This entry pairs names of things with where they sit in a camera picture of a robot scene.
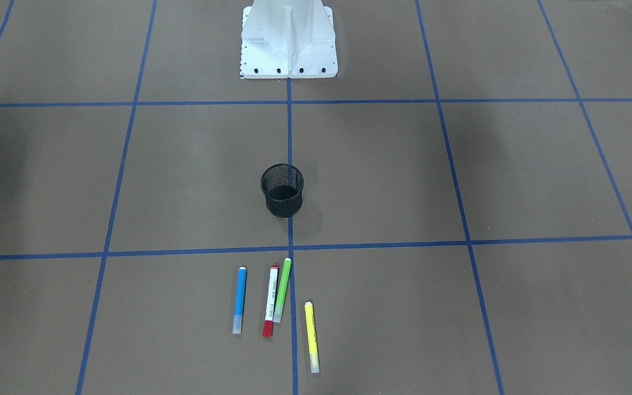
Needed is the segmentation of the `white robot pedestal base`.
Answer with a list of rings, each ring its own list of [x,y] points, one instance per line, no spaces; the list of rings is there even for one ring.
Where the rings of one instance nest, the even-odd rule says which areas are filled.
[[[334,78],[334,13],[321,1],[254,1],[242,10],[239,77]]]

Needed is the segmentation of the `red marker pen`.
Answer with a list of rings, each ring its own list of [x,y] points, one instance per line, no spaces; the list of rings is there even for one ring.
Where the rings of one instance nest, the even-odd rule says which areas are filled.
[[[262,335],[265,338],[270,338],[273,335],[274,307],[278,293],[278,277],[278,265],[271,265],[267,283],[265,318],[262,332]]]

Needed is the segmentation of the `blue marker pen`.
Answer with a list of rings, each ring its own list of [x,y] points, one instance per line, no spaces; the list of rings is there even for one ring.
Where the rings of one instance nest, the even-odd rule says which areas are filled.
[[[244,300],[247,288],[247,268],[239,267],[236,273],[235,308],[233,317],[233,335],[241,335],[244,318]]]

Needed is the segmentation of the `green marker pen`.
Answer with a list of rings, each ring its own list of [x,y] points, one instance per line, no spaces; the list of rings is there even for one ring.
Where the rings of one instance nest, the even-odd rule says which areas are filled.
[[[283,261],[283,267],[281,268],[280,277],[278,281],[278,294],[276,295],[274,305],[274,323],[280,323],[283,319],[284,305],[289,287],[289,280],[291,276],[292,260],[290,257],[285,258]]]

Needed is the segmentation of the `yellow marker pen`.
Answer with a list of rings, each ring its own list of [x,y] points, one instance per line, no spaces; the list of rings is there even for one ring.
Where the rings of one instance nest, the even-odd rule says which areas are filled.
[[[319,374],[319,352],[318,352],[318,336],[316,332],[316,325],[314,320],[314,305],[313,302],[305,302],[305,321],[307,331],[307,344],[309,355],[309,368],[312,374]]]

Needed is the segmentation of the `black mesh pen cup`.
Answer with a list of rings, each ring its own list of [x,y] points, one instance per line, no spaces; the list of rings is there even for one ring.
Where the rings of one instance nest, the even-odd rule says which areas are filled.
[[[260,177],[260,187],[268,211],[278,218],[293,217],[302,207],[305,180],[293,165],[276,164]]]

